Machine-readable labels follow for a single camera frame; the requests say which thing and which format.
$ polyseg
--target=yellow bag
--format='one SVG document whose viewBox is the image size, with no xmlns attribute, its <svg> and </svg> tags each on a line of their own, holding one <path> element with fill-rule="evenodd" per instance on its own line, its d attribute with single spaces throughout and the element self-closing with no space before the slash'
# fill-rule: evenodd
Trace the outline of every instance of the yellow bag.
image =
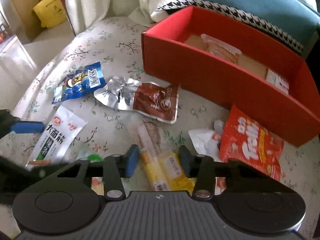
<svg viewBox="0 0 320 240">
<path fill-rule="evenodd" d="M 53 28 L 67 19 L 61 0 L 42 0 L 33 10 L 39 17 L 42 28 Z"/>
<path fill-rule="evenodd" d="M 178 156 L 165 152 L 162 157 L 151 160 L 146 149 L 141 150 L 145 173 L 155 191 L 187 190 L 192 195 L 194 179 L 188 179 L 180 166 Z"/>
</svg>

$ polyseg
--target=blue pillow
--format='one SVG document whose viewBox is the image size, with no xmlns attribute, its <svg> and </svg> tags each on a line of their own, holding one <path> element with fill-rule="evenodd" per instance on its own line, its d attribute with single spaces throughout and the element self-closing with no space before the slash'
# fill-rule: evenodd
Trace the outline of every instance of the blue pillow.
<svg viewBox="0 0 320 240">
<path fill-rule="evenodd" d="M 204 0 L 252 13 L 289 33 L 306 46 L 320 22 L 319 14 L 298 0 Z"/>
</svg>

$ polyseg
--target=red box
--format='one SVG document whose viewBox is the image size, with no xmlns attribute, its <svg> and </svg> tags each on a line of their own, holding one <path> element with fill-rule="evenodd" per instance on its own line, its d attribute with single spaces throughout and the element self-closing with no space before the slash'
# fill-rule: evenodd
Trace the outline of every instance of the red box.
<svg viewBox="0 0 320 240">
<path fill-rule="evenodd" d="M 270 67 L 290 85 L 286 95 L 263 78 L 184 44 L 205 33 Z M 227 16 L 187 7 L 142 34 L 144 70 L 245 114 L 295 146 L 320 134 L 320 96 L 306 62 L 268 35 Z"/>
</svg>

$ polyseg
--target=wrapper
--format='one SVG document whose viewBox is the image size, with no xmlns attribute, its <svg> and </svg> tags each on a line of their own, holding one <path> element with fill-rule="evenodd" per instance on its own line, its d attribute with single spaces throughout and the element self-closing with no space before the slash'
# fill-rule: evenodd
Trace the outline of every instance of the wrapper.
<svg viewBox="0 0 320 240">
<path fill-rule="evenodd" d="M 132 115 L 126 124 L 133 141 L 141 149 L 145 174 L 154 191 L 187 190 L 192 194 L 195 180 L 188 179 L 164 131 L 154 120 Z"/>
<path fill-rule="evenodd" d="M 161 122 L 175 123 L 178 113 L 179 86 L 160 87 L 132 78 L 114 76 L 94 97 L 113 109 L 137 111 Z"/>
<path fill-rule="evenodd" d="M 189 136 L 198 154 L 207 155 L 215 161 L 220 161 L 220 134 L 210 129 L 197 129 L 190 130 Z"/>
<path fill-rule="evenodd" d="M 67 75 L 62 85 L 54 89 L 52 104 L 83 97 L 86 93 L 105 85 L 100 62 L 96 62 L 86 66 L 84 70 L 77 70 L 75 74 Z"/>
<path fill-rule="evenodd" d="M 273 179 L 280 180 L 278 158 L 284 141 L 232 106 L 221 137 L 220 159 L 236 158 Z"/>
<path fill-rule="evenodd" d="M 239 49 L 216 38 L 208 36 L 207 34 L 201 34 L 201 38 L 207 44 L 205 51 L 238 64 L 238 59 L 240 55 L 242 55 L 242 52 Z"/>
<path fill-rule="evenodd" d="M 84 120 L 60 106 L 36 143 L 27 168 L 59 163 L 73 139 L 85 125 Z"/>
<path fill-rule="evenodd" d="M 268 70 L 266 81 L 289 95 L 289 83 L 283 77 L 273 72 L 271 69 Z"/>
</svg>

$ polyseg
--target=houndstooth fabric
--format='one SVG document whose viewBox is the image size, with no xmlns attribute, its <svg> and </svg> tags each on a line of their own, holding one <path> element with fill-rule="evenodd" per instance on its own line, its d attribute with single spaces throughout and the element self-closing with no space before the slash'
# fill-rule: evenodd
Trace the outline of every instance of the houndstooth fabric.
<svg viewBox="0 0 320 240">
<path fill-rule="evenodd" d="M 298 54 L 301 54 L 301 52 L 304 49 L 304 46 L 300 42 L 298 42 L 288 33 L 284 32 L 282 29 L 279 29 L 277 26 L 269 22 L 266 22 L 265 20 L 262 20 L 258 16 L 252 15 L 251 13 L 246 13 L 243 10 L 238 10 L 234 7 L 230 7 L 227 5 L 202 0 L 175 0 L 158 8 L 157 10 L 161 11 L 169 9 L 179 9 L 187 7 L 189 5 L 201 7 L 210 11 L 220 13 L 222 15 L 233 18 L 239 22 L 246 23 L 265 33 L 271 34 L 277 40 L 281 41 Z"/>
</svg>

